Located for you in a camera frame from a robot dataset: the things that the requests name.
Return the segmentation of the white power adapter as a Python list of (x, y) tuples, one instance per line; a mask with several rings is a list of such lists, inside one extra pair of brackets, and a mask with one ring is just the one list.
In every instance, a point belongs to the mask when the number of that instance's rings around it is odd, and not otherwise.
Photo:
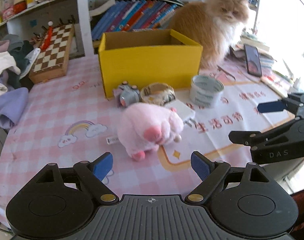
[(182, 101), (176, 99), (164, 105), (167, 109), (174, 108), (185, 125), (192, 127), (195, 124), (195, 110), (191, 109)]

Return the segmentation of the pink plush pig toy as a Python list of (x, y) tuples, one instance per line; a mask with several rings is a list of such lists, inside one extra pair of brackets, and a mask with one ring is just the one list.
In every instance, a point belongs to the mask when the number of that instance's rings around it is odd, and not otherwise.
[(182, 131), (183, 121), (176, 109), (138, 102), (121, 113), (117, 136), (128, 156), (142, 161), (147, 152), (175, 141)]

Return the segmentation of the cream wrist watch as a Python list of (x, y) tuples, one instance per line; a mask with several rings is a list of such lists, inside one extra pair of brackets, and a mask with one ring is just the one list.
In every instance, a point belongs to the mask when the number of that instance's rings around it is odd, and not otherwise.
[(151, 83), (140, 91), (141, 100), (144, 103), (164, 106), (176, 99), (174, 89), (166, 83)]

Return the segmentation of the black smartphone on stand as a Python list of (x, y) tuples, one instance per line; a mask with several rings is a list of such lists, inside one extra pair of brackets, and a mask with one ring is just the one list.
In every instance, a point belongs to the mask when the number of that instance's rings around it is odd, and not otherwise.
[(254, 46), (244, 44), (244, 52), (247, 73), (255, 77), (262, 77), (262, 68), (258, 49)]

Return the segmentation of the pink checkered tablecloth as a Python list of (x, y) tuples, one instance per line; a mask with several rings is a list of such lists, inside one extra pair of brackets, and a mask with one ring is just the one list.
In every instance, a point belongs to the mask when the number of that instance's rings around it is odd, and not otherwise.
[(292, 119), (292, 114), (261, 114), (257, 105), (277, 99), (266, 85), (232, 61), (220, 74), (225, 88), (215, 109), (202, 108), (189, 99), (189, 90), (176, 96), (195, 111), (179, 143), (163, 146), (143, 161), (132, 160), (116, 135), (121, 109), (103, 93), (96, 57), (71, 60), (65, 77), (32, 88), (20, 122), (6, 138), (0, 156), (0, 222), (11, 198), (47, 163), (71, 167), (93, 161), (105, 152), (113, 155), (113, 169), (104, 179), (116, 194), (186, 195), (199, 183), (190, 156), (199, 151), (212, 160), (244, 166), (249, 149), (228, 139), (231, 131), (267, 131)]

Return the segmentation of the stack of papers and books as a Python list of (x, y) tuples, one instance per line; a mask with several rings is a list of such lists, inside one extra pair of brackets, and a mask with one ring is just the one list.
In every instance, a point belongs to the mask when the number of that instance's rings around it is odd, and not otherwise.
[(264, 43), (247, 36), (241, 36), (237, 44), (230, 47), (230, 53), (237, 59), (245, 61), (244, 46), (249, 45), (257, 48), (260, 58), (260, 64), (265, 68), (272, 68), (276, 60), (270, 55), (270, 47)]

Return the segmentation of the orange fluffy cat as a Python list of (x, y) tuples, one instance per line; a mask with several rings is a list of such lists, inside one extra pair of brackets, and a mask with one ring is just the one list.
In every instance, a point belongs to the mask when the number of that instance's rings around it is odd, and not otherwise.
[(205, 0), (176, 10), (168, 25), (202, 45), (200, 67), (216, 68), (236, 45), (249, 20), (248, 0)]

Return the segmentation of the wooden chess board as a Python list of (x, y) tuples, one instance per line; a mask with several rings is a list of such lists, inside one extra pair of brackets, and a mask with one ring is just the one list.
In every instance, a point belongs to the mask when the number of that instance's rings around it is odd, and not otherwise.
[(49, 47), (40, 51), (29, 72), (29, 78), (34, 84), (66, 75), (73, 36), (73, 24), (53, 27)]

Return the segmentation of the yellow cardboard box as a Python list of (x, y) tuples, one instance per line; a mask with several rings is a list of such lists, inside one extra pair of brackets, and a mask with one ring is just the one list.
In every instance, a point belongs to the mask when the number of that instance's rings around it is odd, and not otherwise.
[(104, 33), (98, 53), (105, 97), (113, 97), (123, 81), (139, 89), (156, 82), (189, 88), (202, 51), (200, 44), (172, 29)]

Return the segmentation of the pile of clothes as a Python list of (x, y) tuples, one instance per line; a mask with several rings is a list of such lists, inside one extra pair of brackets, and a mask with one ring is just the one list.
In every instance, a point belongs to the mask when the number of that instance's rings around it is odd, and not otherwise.
[(33, 87), (27, 75), (39, 54), (39, 48), (17, 35), (0, 40), (0, 128), (9, 130), (19, 123)]

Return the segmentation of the red tassel ornament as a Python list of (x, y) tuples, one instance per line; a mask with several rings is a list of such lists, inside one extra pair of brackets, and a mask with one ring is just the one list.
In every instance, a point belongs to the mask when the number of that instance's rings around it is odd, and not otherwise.
[(49, 21), (47, 33), (46, 33), (44, 41), (40, 47), (41, 51), (45, 51), (49, 47), (51, 38), (52, 38), (52, 34), (53, 34), (53, 22)]

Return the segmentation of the row of colourful books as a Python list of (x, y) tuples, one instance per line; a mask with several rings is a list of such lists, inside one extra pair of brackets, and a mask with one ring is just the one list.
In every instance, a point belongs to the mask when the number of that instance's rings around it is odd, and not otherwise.
[(101, 39), (104, 33), (166, 29), (174, 12), (183, 4), (171, 0), (110, 0), (93, 16), (91, 37)]

